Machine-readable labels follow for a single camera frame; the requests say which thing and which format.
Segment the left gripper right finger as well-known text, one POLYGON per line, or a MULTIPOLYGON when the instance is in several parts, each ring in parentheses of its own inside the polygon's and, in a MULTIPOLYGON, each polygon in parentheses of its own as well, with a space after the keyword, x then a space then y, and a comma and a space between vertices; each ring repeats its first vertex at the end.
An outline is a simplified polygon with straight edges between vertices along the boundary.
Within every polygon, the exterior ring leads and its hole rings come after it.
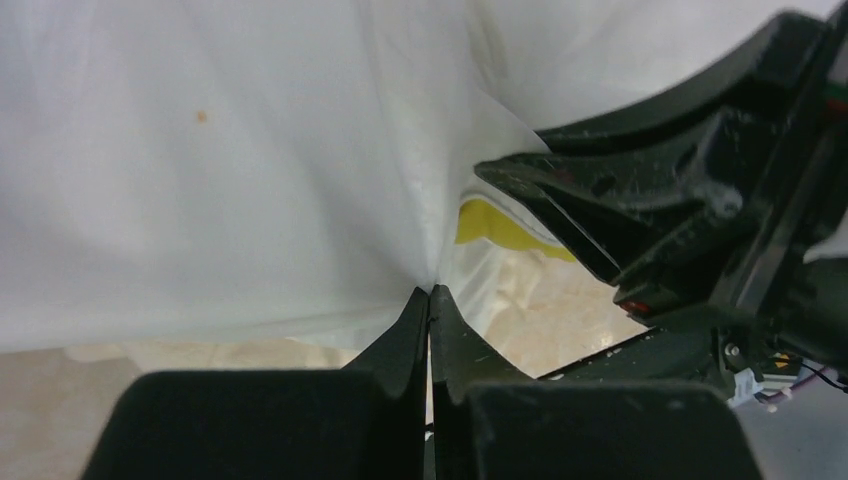
POLYGON ((433 384, 434 462, 437 479, 480 479, 484 447, 493 439, 471 393, 487 385, 530 382, 464 319, 449 288, 436 285, 429 297, 433 384))

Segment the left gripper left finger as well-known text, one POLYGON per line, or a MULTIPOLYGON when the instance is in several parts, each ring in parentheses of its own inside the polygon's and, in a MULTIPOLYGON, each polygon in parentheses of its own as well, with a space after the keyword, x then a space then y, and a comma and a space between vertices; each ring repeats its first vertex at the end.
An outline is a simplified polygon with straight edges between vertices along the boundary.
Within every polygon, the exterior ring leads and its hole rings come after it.
POLYGON ((361 479, 423 477, 428 313, 428 293, 414 289, 391 327, 345 366, 374 382, 361 479))

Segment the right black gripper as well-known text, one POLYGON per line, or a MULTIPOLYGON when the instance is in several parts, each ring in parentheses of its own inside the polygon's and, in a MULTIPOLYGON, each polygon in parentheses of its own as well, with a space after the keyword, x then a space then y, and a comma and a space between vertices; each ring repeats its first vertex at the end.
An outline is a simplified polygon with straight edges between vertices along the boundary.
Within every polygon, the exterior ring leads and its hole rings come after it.
POLYGON ((846 7, 827 23, 784 11, 667 90, 539 130, 553 152, 474 171, 609 285, 722 249, 744 231, 719 274, 649 274, 622 285, 617 304, 648 326, 715 330, 737 368, 782 353, 843 371, 847 257, 811 250, 847 215, 846 82, 846 7), (736 109, 771 117, 795 93, 751 197, 762 121, 736 109))

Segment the white ruffled pillowcase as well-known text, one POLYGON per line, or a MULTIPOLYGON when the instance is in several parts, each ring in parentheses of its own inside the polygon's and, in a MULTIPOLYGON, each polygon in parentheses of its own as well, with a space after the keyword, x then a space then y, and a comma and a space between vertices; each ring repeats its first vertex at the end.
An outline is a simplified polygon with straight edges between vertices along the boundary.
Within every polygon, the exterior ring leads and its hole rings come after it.
POLYGON ((480 323, 459 209, 512 199, 477 163, 542 151, 539 130, 658 93, 781 12, 835 8, 5 1, 1 348, 357 348, 435 283, 480 323))

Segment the white pillow yellow edge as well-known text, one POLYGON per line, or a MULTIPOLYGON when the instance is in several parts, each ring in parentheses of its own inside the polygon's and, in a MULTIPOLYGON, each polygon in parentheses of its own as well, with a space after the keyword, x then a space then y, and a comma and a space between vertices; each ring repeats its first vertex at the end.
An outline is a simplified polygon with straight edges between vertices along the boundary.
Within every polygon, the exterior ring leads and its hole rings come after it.
POLYGON ((573 253, 524 206, 474 193, 461 202, 455 244, 481 239, 510 251, 537 251, 548 258, 576 262, 573 253))

